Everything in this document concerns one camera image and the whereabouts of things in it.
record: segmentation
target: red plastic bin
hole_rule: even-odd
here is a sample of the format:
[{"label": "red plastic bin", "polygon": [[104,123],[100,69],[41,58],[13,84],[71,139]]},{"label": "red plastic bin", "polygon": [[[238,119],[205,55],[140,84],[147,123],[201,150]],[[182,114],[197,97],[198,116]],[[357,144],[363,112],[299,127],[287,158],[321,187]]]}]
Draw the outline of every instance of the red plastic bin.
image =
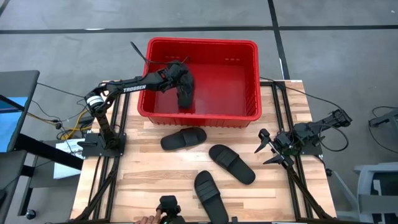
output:
[{"label": "red plastic bin", "polygon": [[[185,62],[195,82],[193,103],[180,110],[176,89],[141,91],[138,112],[155,124],[244,128],[261,116],[257,45],[248,40],[156,37],[149,41],[152,61]],[[144,75],[165,65],[150,63]]]}]

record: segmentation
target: wooden tabletop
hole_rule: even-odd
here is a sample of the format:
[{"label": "wooden tabletop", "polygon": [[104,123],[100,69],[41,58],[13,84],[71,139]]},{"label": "wooden tabletop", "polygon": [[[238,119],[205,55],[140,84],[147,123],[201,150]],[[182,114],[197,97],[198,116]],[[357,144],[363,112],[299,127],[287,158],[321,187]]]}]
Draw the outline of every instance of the wooden tabletop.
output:
[{"label": "wooden tabletop", "polygon": [[[287,81],[286,85],[304,91],[301,81]],[[311,121],[306,96],[292,90],[287,90],[287,94],[294,123]],[[209,221],[193,188],[193,180],[202,170],[208,170],[215,179],[229,218],[238,217],[240,222],[294,220],[286,171],[277,164],[262,165],[273,156],[269,146],[257,154],[253,153],[260,143],[257,135],[261,128],[266,128],[271,138],[279,130],[271,87],[261,87],[262,116],[259,120],[243,129],[205,127],[203,129],[208,136],[205,143],[175,152],[163,151],[160,139],[183,127],[154,125],[140,116],[137,112],[138,95],[130,95],[126,121],[127,144],[119,165],[112,222],[134,222],[143,216],[154,215],[163,195],[176,196],[182,209],[181,215],[187,222]],[[284,126],[288,127],[280,92],[279,100]],[[120,102],[117,123],[120,123],[123,98]],[[111,113],[112,109],[108,110],[108,119]],[[95,123],[94,127],[93,131],[97,132],[98,124]],[[215,144],[224,144],[239,153],[256,173],[256,180],[251,185],[241,184],[216,165],[208,155],[209,148]],[[323,164],[313,156],[302,156],[302,160],[309,191],[327,213],[335,216]],[[96,161],[97,157],[84,161],[71,218],[78,216],[87,206]],[[301,214],[305,217],[302,194],[299,189],[297,192]],[[104,217],[107,199],[106,192],[99,217]]]}]

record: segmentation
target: wire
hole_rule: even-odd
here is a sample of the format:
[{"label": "wire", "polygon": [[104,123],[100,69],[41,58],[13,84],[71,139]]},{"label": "wire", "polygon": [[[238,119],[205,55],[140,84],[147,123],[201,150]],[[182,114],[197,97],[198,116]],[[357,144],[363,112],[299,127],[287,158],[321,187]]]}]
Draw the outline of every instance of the wire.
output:
[{"label": "wire", "polygon": [[[338,128],[336,128],[336,127],[330,125],[330,124],[312,124],[312,125],[310,126],[310,128],[316,127],[316,126],[320,126],[320,127],[321,127],[321,128],[320,128],[320,131],[319,131],[319,134],[318,134],[318,138],[320,139],[320,141],[319,141],[320,144],[321,144],[325,149],[327,149],[327,150],[329,150],[329,151],[332,151],[332,152],[341,152],[341,151],[344,151],[344,150],[348,147],[348,145],[349,145],[348,137],[347,137],[347,135],[346,135],[342,130],[340,130],[340,129],[338,129]],[[321,137],[322,127],[324,127],[324,126],[329,127],[329,128],[333,128],[334,130],[340,132],[340,133],[343,135],[343,137],[346,139],[346,145],[345,145],[344,147],[342,147],[341,149],[330,149],[329,147],[325,146],[324,143],[322,142],[322,137]]]},{"label": "wire", "polygon": [[[265,79],[265,80],[272,81],[272,82],[274,82],[276,85],[280,86],[280,84],[279,84],[277,81],[275,81],[275,80],[272,80],[272,79],[270,79],[270,78],[264,78],[264,77],[260,77],[260,78]],[[309,96],[309,97],[312,97],[312,98],[314,98],[314,99],[317,99],[317,100],[321,100],[321,101],[330,103],[331,105],[336,106],[336,107],[339,108],[340,110],[343,110],[339,105],[337,105],[336,103],[334,103],[334,102],[332,102],[332,101],[325,100],[325,99],[322,99],[322,98],[319,98],[319,97],[310,95],[310,94],[308,94],[308,93],[304,93],[303,91],[296,90],[295,88],[287,87],[286,85],[284,85],[283,87],[284,87],[284,88],[288,88],[288,89],[293,90],[293,91],[296,91],[296,92],[299,92],[299,93],[302,93],[302,94],[304,94],[304,95],[306,95],[306,96]]]},{"label": "wire", "polygon": [[395,107],[395,106],[377,106],[377,107],[375,107],[375,108],[372,109],[372,114],[373,114],[373,116],[374,116],[375,118],[378,118],[378,116],[376,116],[376,114],[375,114],[374,112],[375,112],[377,109],[379,109],[379,108],[396,109],[396,108],[398,108],[398,107]]},{"label": "wire", "polygon": [[[276,85],[278,85],[279,88],[281,88],[281,84],[279,84],[279,83],[278,83],[277,81],[275,81],[275,80],[272,80],[272,79],[270,79],[270,78],[264,78],[264,77],[260,77],[260,78],[265,79],[265,80],[272,81],[272,82],[274,82]],[[325,99],[322,99],[322,98],[313,96],[313,95],[308,94],[308,93],[304,93],[303,91],[296,90],[295,88],[287,87],[286,85],[284,85],[284,86],[282,86],[282,87],[287,88],[287,89],[290,89],[290,90],[293,90],[293,91],[296,91],[296,92],[299,92],[299,93],[301,93],[301,94],[304,94],[304,95],[306,95],[306,96],[312,97],[312,98],[314,98],[314,99],[317,99],[317,100],[321,100],[321,101],[330,103],[331,105],[334,105],[334,106],[336,106],[337,108],[339,108],[341,111],[343,111],[343,109],[342,109],[339,105],[337,105],[336,103],[334,103],[334,102],[332,102],[332,101],[325,100]],[[319,134],[318,134],[318,137],[319,137],[319,139],[320,139],[320,144],[321,144],[325,149],[327,149],[327,150],[329,150],[329,151],[332,151],[332,152],[341,152],[341,151],[344,151],[344,150],[348,147],[348,144],[349,144],[348,137],[347,137],[347,135],[346,135],[342,130],[340,130],[340,129],[338,129],[338,128],[336,128],[336,127],[330,125],[330,124],[326,124],[326,123],[325,123],[325,124],[314,124],[314,125],[312,125],[312,126],[321,126],[320,132],[319,132]],[[337,130],[338,132],[340,132],[340,133],[343,135],[343,137],[346,139],[346,145],[345,145],[343,148],[337,149],[337,150],[336,150],[336,149],[330,149],[329,147],[325,146],[324,143],[322,142],[323,139],[321,138],[322,126],[327,126],[327,127],[333,128],[333,129]]]},{"label": "wire", "polygon": [[[51,161],[44,162],[44,163],[42,163],[42,164],[40,164],[40,165],[38,165],[38,166],[35,166],[35,168],[38,168],[38,167],[40,167],[40,166],[42,166],[42,165],[46,165],[46,164],[48,164],[49,162],[51,162]],[[8,182],[8,184],[7,184],[5,187],[3,187],[2,189],[3,189],[3,190],[6,189],[11,183],[13,183],[15,180],[17,180],[17,179],[19,178],[19,176],[20,176],[20,175],[17,175],[17,177],[15,177],[15,178],[12,179],[10,182]]]},{"label": "wire", "polygon": [[323,164],[323,166],[326,167],[325,161],[323,161],[323,159],[321,159],[321,157],[319,157],[319,155],[313,155],[313,156],[315,156],[315,158],[317,158]]},{"label": "wire", "polygon": [[[81,101],[81,100],[77,101],[76,104],[78,104],[78,105],[80,105],[80,106],[83,106],[83,105],[79,104],[80,101]],[[43,112],[43,114],[45,114],[45,115],[48,116],[49,118],[57,118],[58,120],[54,120],[54,119],[53,119],[53,120],[49,120],[49,119],[40,118],[40,117],[38,117],[38,116],[36,116],[36,115],[34,115],[34,114],[31,114],[31,113],[28,113],[28,114],[31,114],[33,117],[36,117],[37,119],[41,119],[41,120],[44,120],[44,121],[50,121],[50,122],[53,122],[53,123],[68,121],[69,119],[75,118],[76,116],[78,116],[79,114],[81,114],[82,112],[84,112],[84,110],[86,110],[86,106],[83,106],[83,109],[82,109],[79,113],[77,113],[77,114],[75,114],[75,115],[73,115],[73,116],[71,116],[71,117],[69,117],[69,118],[67,118],[67,119],[61,120],[61,119],[60,119],[59,117],[57,117],[57,116],[52,116],[52,115],[49,115],[48,113],[46,113],[46,112],[43,110],[43,108],[39,105],[38,102],[36,102],[36,101],[34,101],[34,100],[32,100],[32,102],[35,103],[35,104],[39,107],[39,109]]]},{"label": "wire", "polygon": [[88,124],[82,124],[82,125],[80,126],[80,128],[79,128],[80,134],[81,134],[81,137],[82,137],[82,138],[85,138],[85,137],[86,137],[86,133],[84,132],[84,129],[83,129],[83,128],[86,128],[88,125],[90,125],[90,124],[89,124],[89,123],[88,123]]},{"label": "wire", "polygon": [[64,135],[62,135],[62,136],[64,137],[64,139],[70,139],[70,138],[73,136],[73,134],[75,133],[75,131],[81,131],[81,129],[80,129],[80,128],[77,128],[77,127],[78,127],[78,125],[79,125],[79,121],[80,121],[81,117],[82,117],[86,112],[87,112],[87,110],[85,110],[85,111],[83,111],[83,112],[80,113],[79,117],[77,118],[75,127],[69,129],[69,131],[70,131],[70,130],[72,131],[70,134],[69,134],[68,132],[66,132],[66,130],[65,130],[65,128],[64,128],[65,134],[67,135],[66,137],[65,137]]},{"label": "wire", "polygon": [[132,42],[130,41],[131,47],[133,47],[133,49],[137,52],[137,54],[142,57],[142,59],[144,59],[145,63],[147,65],[149,65],[150,63],[155,63],[155,64],[161,64],[161,65],[173,65],[173,64],[181,64],[184,63],[188,57],[185,57],[185,59],[182,62],[155,62],[155,61],[151,61],[148,58],[145,58],[145,56],[141,53],[141,51],[138,49],[138,47]]},{"label": "wire", "polygon": [[64,130],[61,130],[58,134],[57,134],[57,139],[58,140],[62,140],[64,135],[66,135],[67,133],[72,132],[72,130],[67,130],[66,132]]},{"label": "wire", "polygon": [[93,183],[91,184],[90,196],[88,197],[88,205],[87,205],[87,206],[90,205],[91,196],[93,195],[93,189],[94,189],[95,179],[97,178],[97,172],[98,172],[98,166],[99,166],[99,164],[100,164],[100,160],[101,160],[101,156],[98,157],[98,159],[97,159],[97,165],[95,165]]},{"label": "wire", "polygon": [[[398,107],[395,107],[395,106],[377,106],[377,107],[375,107],[375,108],[372,109],[372,114],[373,114],[373,116],[374,116],[375,118],[378,118],[378,116],[375,114],[375,111],[376,111],[377,109],[379,109],[379,108],[396,109],[396,108],[398,108]],[[371,123],[370,123],[370,121],[369,121],[369,124],[368,124],[368,129],[369,129],[369,133],[371,134],[371,136],[372,136],[373,140],[376,142],[376,144],[378,144],[379,146],[381,146],[382,148],[384,148],[384,149],[386,149],[386,150],[388,150],[388,151],[390,151],[390,152],[393,152],[393,153],[398,154],[397,151],[392,150],[392,149],[389,149],[389,148],[386,147],[386,146],[383,146],[381,143],[379,143],[378,140],[376,140],[376,138],[374,137],[374,135],[373,135],[373,133],[372,133],[372,130],[371,130]]]},{"label": "wire", "polygon": [[52,87],[52,86],[49,86],[49,85],[46,85],[46,84],[43,84],[43,83],[39,83],[39,82],[38,82],[37,84],[38,84],[38,85],[45,86],[45,87],[50,88],[50,89],[53,89],[53,90],[60,91],[60,92],[62,92],[62,93],[66,93],[66,94],[72,95],[72,96],[84,98],[83,96],[76,95],[76,94],[74,94],[74,93],[70,93],[70,92],[67,92],[67,91],[65,91],[65,90],[60,90],[60,89],[54,88],[54,87]]},{"label": "wire", "polygon": [[381,146],[382,148],[384,148],[384,149],[386,149],[386,150],[388,150],[388,151],[390,151],[390,152],[393,152],[393,153],[398,154],[397,151],[392,150],[392,149],[389,149],[389,148],[387,148],[386,146],[383,146],[382,144],[379,143],[378,140],[376,140],[376,138],[373,136],[373,133],[372,133],[372,131],[371,131],[371,124],[370,124],[370,123],[369,123],[369,125],[368,125],[368,129],[369,129],[369,133],[371,133],[371,136],[372,136],[373,140],[374,140],[379,146]]}]

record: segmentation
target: black cable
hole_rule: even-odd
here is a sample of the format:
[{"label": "black cable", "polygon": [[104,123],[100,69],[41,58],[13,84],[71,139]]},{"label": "black cable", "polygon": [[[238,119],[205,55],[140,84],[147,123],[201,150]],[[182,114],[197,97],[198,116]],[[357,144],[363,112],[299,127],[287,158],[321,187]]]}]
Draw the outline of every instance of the black cable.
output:
[{"label": "black cable", "polygon": [[84,130],[82,130],[83,128],[87,127],[88,125],[90,125],[89,123],[87,124],[82,124],[79,128],[80,130],[80,134],[81,134],[81,138],[85,138],[86,133],[84,132]]},{"label": "black cable", "polygon": [[84,98],[83,96],[79,96],[79,95],[76,95],[76,94],[74,94],[74,93],[67,92],[67,91],[65,91],[65,90],[60,90],[60,89],[54,88],[54,87],[52,87],[52,86],[49,86],[49,85],[46,85],[46,84],[43,84],[43,83],[39,83],[39,82],[38,82],[37,84],[38,84],[38,85],[45,86],[45,87],[50,88],[50,89],[53,89],[53,90],[60,91],[60,92],[62,92],[62,93],[66,93],[66,94],[72,95],[72,96]]},{"label": "black cable", "polygon": [[[396,108],[398,108],[398,107],[395,107],[395,106],[377,106],[377,107],[375,107],[375,108],[372,109],[372,114],[373,114],[373,116],[374,116],[375,118],[378,118],[378,116],[375,114],[375,111],[376,111],[377,109],[379,109],[379,108],[396,109]],[[381,143],[379,143],[378,140],[376,140],[376,138],[374,137],[374,135],[373,135],[373,133],[372,133],[372,131],[371,131],[371,124],[370,124],[370,121],[369,121],[369,124],[368,124],[368,129],[369,129],[369,133],[371,134],[371,136],[372,136],[373,140],[376,142],[376,144],[378,144],[379,146],[381,146],[382,148],[384,148],[384,149],[386,149],[386,150],[388,150],[388,151],[390,151],[390,152],[393,152],[393,153],[397,153],[397,154],[398,154],[397,151],[394,151],[394,150],[392,150],[392,149],[389,149],[389,148],[386,147],[386,146],[383,146]]]},{"label": "black cable", "polygon": [[66,132],[64,130],[61,130],[58,134],[57,134],[57,139],[58,140],[64,140],[62,139],[62,137],[64,137],[66,134],[69,134],[70,132],[72,132],[73,130],[67,130]]},{"label": "black cable", "polygon": [[95,179],[97,178],[97,171],[98,171],[98,166],[100,165],[100,160],[101,160],[101,157],[99,157],[99,158],[97,159],[97,164],[95,165],[93,183],[91,184],[90,196],[88,197],[88,204],[87,204],[87,206],[90,205],[91,196],[93,196],[94,184],[95,184]]},{"label": "black cable", "polygon": [[378,118],[378,116],[376,116],[376,114],[375,114],[374,112],[375,112],[377,109],[379,109],[379,108],[396,109],[396,108],[398,108],[398,107],[395,107],[395,106],[377,106],[377,107],[375,107],[375,108],[372,109],[372,114],[373,114],[373,116],[374,116],[375,118]]},{"label": "black cable", "polygon": [[378,140],[376,140],[376,138],[373,136],[373,133],[372,133],[372,131],[371,131],[371,125],[370,125],[370,123],[369,123],[369,125],[368,125],[368,129],[369,129],[369,133],[371,133],[371,136],[372,136],[373,140],[374,140],[379,146],[381,146],[382,148],[384,148],[384,149],[386,149],[386,150],[388,150],[388,151],[390,151],[390,152],[393,152],[393,153],[398,154],[397,151],[394,151],[394,150],[392,150],[392,149],[387,148],[386,146],[383,146],[382,144],[379,143]]},{"label": "black cable", "polygon": [[[61,128],[65,131],[65,133],[67,133],[67,130],[65,130],[65,128],[63,127],[63,124],[61,123]],[[72,148],[70,147],[70,145],[69,145],[69,142],[68,142],[68,139],[65,137],[65,142],[67,143],[67,145],[68,145],[68,148],[69,148],[69,150],[70,150],[70,154],[72,154],[72,155],[75,155],[75,152],[73,152],[72,151]]]},{"label": "black cable", "polygon": [[[277,81],[275,81],[275,80],[272,80],[272,79],[270,79],[270,78],[264,78],[264,77],[260,77],[260,78],[265,79],[265,80],[272,81],[272,82],[274,82],[277,86],[280,86],[280,84],[279,84]],[[317,100],[321,100],[321,101],[330,103],[331,105],[334,105],[334,106],[336,106],[337,108],[339,108],[340,110],[343,111],[343,109],[342,109],[339,105],[337,105],[336,103],[334,103],[334,102],[331,102],[331,101],[328,101],[328,100],[325,100],[325,99],[322,99],[322,98],[319,98],[319,97],[310,95],[310,94],[308,94],[308,93],[304,93],[303,91],[296,90],[295,88],[287,87],[286,85],[282,86],[282,88],[283,88],[283,87],[284,87],[284,88],[288,88],[288,89],[293,90],[293,91],[296,91],[296,92],[299,92],[299,93],[302,93],[302,94],[304,94],[304,95],[306,95],[306,96],[309,96],[309,97],[312,97],[312,98],[314,98],[314,99],[317,99]]]},{"label": "black cable", "polygon": [[57,118],[57,120],[54,120],[54,119],[53,119],[53,120],[44,119],[44,120],[47,120],[47,121],[50,121],[50,122],[53,122],[53,123],[68,121],[69,119],[72,119],[72,118],[75,118],[75,117],[79,116],[79,115],[86,109],[86,106],[87,106],[87,105],[84,106],[84,105],[79,104],[78,102],[80,102],[80,101],[81,101],[81,100],[77,101],[76,104],[78,104],[78,105],[80,105],[80,106],[83,106],[83,109],[82,109],[79,113],[77,113],[77,114],[75,114],[75,115],[73,115],[73,116],[71,116],[71,117],[69,117],[69,118],[67,118],[67,119],[61,120],[61,118],[59,118],[59,117],[57,117],[57,116],[52,116],[52,115],[47,114],[47,113],[43,110],[43,108],[39,105],[38,102],[32,100],[32,102],[35,103],[35,104],[39,107],[39,109],[41,110],[41,112],[43,112],[43,114],[45,114],[45,115],[48,116],[49,118]]},{"label": "black cable", "polygon": [[19,175],[16,177],[16,178],[14,178],[12,181],[10,181],[5,187],[3,187],[2,188],[2,190],[4,190],[4,189],[6,189],[7,187],[8,187],[8,185],[10,185],[11,183],[13,183],[16,179],[18,179],[19,178]]},{"label": "black cable", "polygon": [[[35,166],[35,168],[38,168],[38,167],[40,167],[40,166],[42,166],[42,165],[46,165],[46,164],[48,164],[49,162],[51,162],[51,161],[44,162],[44,163],[42,163],[42,164],[40,164],[40,165],[38,165],[38,166]],[[12,179],[5,187],[2,188],[2,190],[6,189],[11,183],[13,183],[15,180],[17,180],[17,179],[19,178],[19,176],[20,176],[20,175],[18,175],[16,178]]]},{"label": "black cable", "polygon": [[315,156],[315,158],[317,158],[323,164],[323,166],[326,167],[325,161],[323,161],[323,159],[321,159],[319,155],[313,155],[313,156]]},{"label": "black cable", "polygon": [[[295,88],[287,87],[286,85],[281,86],[277,81],[272,80],[272,79],[270,79],[270,78],[264,78],[264,77],[260,77],[260,78],[274,82],[277,86],[279,86],[279,88],[287,88],[287,89],[290,89],[290,90],[299,92],[299,93],[301,93],[301,94],[304,94],[304,95],[306,95],[306,96],[312,97],[312,98],[314,98],[314,99],[317,99],[317,100],[321,100],[321,101],[330,103],[331,105],[334,105],[334,106],[336,106],[337,108],[339,108],[341,111],[343,111],[343,109],[342,109],[339,105],[337,105],[336,103],[334,103],[334,102],[332,102],[332,101],[325,100],[325,99],[322,99],[322,98],[313,96],[313,95],[308,94],[308,93],[304,93],[303,91],[296,90]],[[321,131],[319,132],[318,137],[319,137],[319,139],[320,139],[320,144],[321,144],[325,149],[327,149],[327,150],[329,150],[329,151],[332,151],[332,152],[341,152],[341,151],[345,150],[345,149],[348,147],[349,141],[348,141],[347,135],[346,135],[342,130],[340,130],[340,129],[338,129],[338,128],[332,126],[332,125],[326,124],[326,123],[325,123],[325,124],[317,124],[317,125],[313,125],[313,126],[328,126],[328,127],[330,127],[330,128],[333,128],[333,129],[337,130],[338,132],[340,132],[340,133],[344,136],[344,138],[346,139],[346,145],[345,145],[345,147],[343,147],[343,148],[341,148],[341,149],[337,149],[337,150],[335,150],[335,149],[330,149],[329,147],[325,146],[324,143],[322,142],[322,138],[321,138],[322,127],[321,127],[321,128],[320,128]]]},{"label": "black cable", "polygon": [[182,62],[155,62],[155,61],[151,61],[148,58],[146,58],[141,51],[138,49],[138,47],[132,42],[130,41],[131,47],[133,47],[133,49],[137,52],[137,54],[144,59],[146,64],[150,64],[150,63],[155,63],[155,64],[161,64],[161,65],[173,65],[173,64],[181,64],[184,63],[188,57],[185,57],[185,59]]},{"label": "black cable", "polygon": [[[321,128],[320,128],[320,131],[319,131],[319,134],[318,134],[318,138],[320,139],[320,141],[319,141],[320,144],[321,144],[325,149],[327,149],[327,150],[329,150],[329,151],[332,151],[332,152],[341,152],[341,151],[344,151],[344,150],[348,147],[348,145],[349,145],[348,137],[347,137],[347,135],[346,135],[342,130],[340,130],[340,129],[338,129],[338,128],[336,128],[336,127],[330,125],[330,124],[313,124],[313,125],[310,126],[310,128],[316,127],[316,126],[320,126],[320,127],[321,127]],[[329,147],[325,146],[324,143],[322,142],[322,137],[321,137],[322,127],[323,127],[323,126],[326,126],[326,127],[329,127],[329,128],[333,128],[334,130],[340,132],[340,133],[343,135],[343,137],[346,139],[346,145],[345,145],[343,148],[341,148],[341,149],[330,149]]]}]

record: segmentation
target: white paper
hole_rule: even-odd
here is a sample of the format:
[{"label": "white paper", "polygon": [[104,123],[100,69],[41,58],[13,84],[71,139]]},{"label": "white paper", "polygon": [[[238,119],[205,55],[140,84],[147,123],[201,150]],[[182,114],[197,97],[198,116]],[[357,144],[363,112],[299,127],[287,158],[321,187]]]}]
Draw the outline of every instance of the white paper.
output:
[{"label": "white paper", "polygon": [[[79,157],[80,159],[84,159],[83,156],[81,156],[81,150],[83,150],[82,147],[80,147],[77,143],[80,141],[84,141],[85,139],[70,139],[67,140],[68,143],[66,141],[62,142],[62,143],[57,143],[55,145],[55,147],[59,150],[62,150],[64,152],[67,153],[71,153],[71,150],[75,153],[76,157]],[[75,168],[71,168],[68,166],[64,166],[61,164],[57,164],[55,163],[54,165],[54,179],[61,179],[61,178],[65,178],[65,177],[70,177],[73,175],[78,175],[80,174],[80,170],[75,169]]]}]

